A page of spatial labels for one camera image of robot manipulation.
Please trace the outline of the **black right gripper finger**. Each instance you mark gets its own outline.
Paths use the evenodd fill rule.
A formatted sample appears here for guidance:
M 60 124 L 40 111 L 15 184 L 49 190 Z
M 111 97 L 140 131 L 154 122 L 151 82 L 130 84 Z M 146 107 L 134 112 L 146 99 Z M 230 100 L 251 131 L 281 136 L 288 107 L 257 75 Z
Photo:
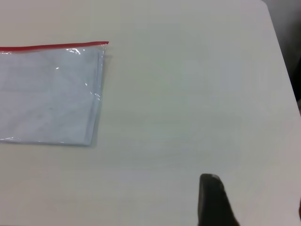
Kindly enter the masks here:
M 198 194 L 199 226 L 238 226 L 223 182 L 215 174 L 201 174 Z

